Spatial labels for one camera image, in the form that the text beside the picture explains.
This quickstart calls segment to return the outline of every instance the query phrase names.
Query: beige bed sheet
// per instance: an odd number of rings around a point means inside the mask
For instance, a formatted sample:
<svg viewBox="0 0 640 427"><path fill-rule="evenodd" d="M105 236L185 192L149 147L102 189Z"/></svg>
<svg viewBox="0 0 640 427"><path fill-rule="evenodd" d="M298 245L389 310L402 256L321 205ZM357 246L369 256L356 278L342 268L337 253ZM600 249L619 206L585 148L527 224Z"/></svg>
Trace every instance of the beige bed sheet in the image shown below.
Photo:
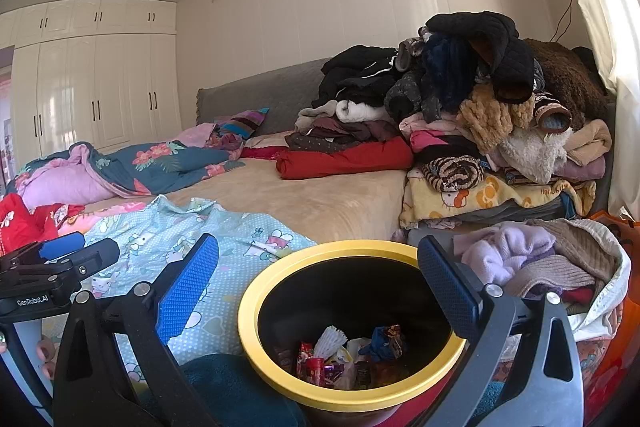
<svg viewBox="0 0 640 427"><path fill-rule="evenodd" d="M275 162L243 158L246 165L167 194L180 206L191 198L216 200L226 210L270 214L316 243L343 239L390 239L399 228L404 171L341 174L282 180ZM127 201L151 201L152 197ZM86 211L122 203L111 198Z"/></svg>

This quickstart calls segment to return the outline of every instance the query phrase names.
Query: headboard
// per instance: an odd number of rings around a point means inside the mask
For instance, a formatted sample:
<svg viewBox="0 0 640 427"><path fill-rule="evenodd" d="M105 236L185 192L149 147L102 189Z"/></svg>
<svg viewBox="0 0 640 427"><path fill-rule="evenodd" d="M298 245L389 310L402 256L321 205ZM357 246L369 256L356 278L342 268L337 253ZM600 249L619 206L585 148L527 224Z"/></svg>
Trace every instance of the headboard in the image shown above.
<svg viewBox="0 0 640 427"><path fill-rule="evenodd" d="M269 107L256 136L292 130L300 109L310 107L311 101L318 97L318 86L324 77L320 68L327 60L312 60L222 86L199 89L196 123L213 122L215 117Z"/></svg>

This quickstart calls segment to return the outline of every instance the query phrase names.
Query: wardrobe door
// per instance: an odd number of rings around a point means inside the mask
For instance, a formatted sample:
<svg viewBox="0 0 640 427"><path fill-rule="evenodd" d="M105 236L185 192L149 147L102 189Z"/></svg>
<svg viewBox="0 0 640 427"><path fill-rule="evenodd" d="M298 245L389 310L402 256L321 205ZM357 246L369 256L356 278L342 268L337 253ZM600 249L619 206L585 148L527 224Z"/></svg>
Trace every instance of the wardrobe door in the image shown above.
<svg viewBox="0 0 640 427"><path fill-rule="evenodd" d="M18 10L0 14L0 50L8 48L11 43L11 33L14 29L15 15Z"/></svg>
<svg viewBox="0 0 640 427"><path fill-rule="evenodd" d="M98 25L100 0L75 0L69 36L94 35Z"/></svg>
<svg viewBox="0 0 640 427"><path fill-rule="evenodd" d="M98 33L121 33L127 15L127 0L100 0Z"/></svg>
<svg viewBox="0 0 640 427"><path fill-rule="evenodd" d="M124 35L95 38L95 112L101 147L129 141Z"/></svg>
<svg viewBox="0 0 640 427"><path fill-rule="evenodd" d="M149 1L127 0L125 33L149 33L151 30L151 7Z"/></svg>
<svg viewBox="0 0 640 427"><path fill-rule="evenodd" d="M71 93L74 142L100 147L94 97L95 37L67 39L66 81Z"/></svg>
<svg viewBox="0 0 640 427"><path fill-rule="evenodd" d="M40 42L46 13L46 4L36 4L22 8L20 22L18 23L18 32L15 37L16 48Z"/></svg>
<svg viewBox="0 0 640 427"><path fill-rule="evenodd" d="M148 1L152 33L175 33L175 2Z"/></svg>
<svg viewBox="0 0 640 427"><path fill-rule="evenodd" d="M178 108L174 35L151 35L151 79L158 141L171 140L182 131Z"/></svg>
<svg viewBox="0 0 640 427"><path fill-rule="evenodd" d="M41 156L36 105L39 52L39 44L14 51L11 69L11 122L18 168Z"/></svg>
<svg viewBox="0 0 640 427"><path fill-rule="evenodd" d="M42 25L42 40L49 41L68 36L73 10L73 0L47 4L47 12L44 15L44 24Z"/></svg>
<svg viewBox="0 0 640 427"><path fill-rule="evenodd" d="M151 87L151 35L126 35L125 78L127 110L133 143L156 142Z"/></svg>
<svg viewBox="0 0 640 427"><path fill-rule="evenodd" d="M74 142L71 88L66 77L67 39L43 42L38 58L38 135L43 156Z"/></svg>

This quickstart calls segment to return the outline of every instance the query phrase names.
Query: silver bolt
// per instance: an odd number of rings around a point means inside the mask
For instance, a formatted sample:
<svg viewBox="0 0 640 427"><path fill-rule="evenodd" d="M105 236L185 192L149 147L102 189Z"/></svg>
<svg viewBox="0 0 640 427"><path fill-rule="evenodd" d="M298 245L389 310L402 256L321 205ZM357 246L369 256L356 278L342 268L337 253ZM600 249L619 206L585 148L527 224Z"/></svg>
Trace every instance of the silver bolt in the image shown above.
<svg viewBox="0 0 640 427"><path fill-rule="evenodd" d="M135 286L133 286L133 293L138 297L143 297L149 293L151 286L149 286L148 282L139 282Z"/></svg>
<svg viewBox="0 0 640 427"><path fill-rule="evenodd" d="M559 304L560 296L557 293L549 292L548 294L546 294L546 300L551 304Z"/></svg>
<svg viewBox="0 0 640 427"><path fill-rule="evenodd" d="M89 300L89 297L91 297L91 293L88 292L87 290L83 290L80 293L78 293L78 295L76 295L76 302L78 304L84 304Z"/></svg>
<svg viewBox="0 0 640 427"><path fill-rule="evenodd" d="M497 284L488 284L484 287L484 291L486 291L487 295L491 295L492 297L502 297L502 288Z"/></svg>

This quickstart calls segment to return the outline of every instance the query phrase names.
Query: trash can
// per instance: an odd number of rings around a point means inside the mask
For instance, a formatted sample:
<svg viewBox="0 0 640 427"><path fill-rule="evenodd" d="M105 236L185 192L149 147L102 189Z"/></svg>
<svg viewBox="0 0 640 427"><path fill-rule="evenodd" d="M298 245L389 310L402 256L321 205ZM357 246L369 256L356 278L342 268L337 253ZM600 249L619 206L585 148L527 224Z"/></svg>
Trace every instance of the trash can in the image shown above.
<svg viewBox="0 0 640 427"><path fill-rule="evenodd" d="M436 384L465 341L452 332L422 277L417 250L388 241L354 240L306 248L277 261L247 288L238 311L242 347L271 387L308 406L314 425L376 425L403 402ZM349 339L398 324L409 376L377 389L339 391L314 386L276 363L276 348L296 355L334 325Z"/></svg>

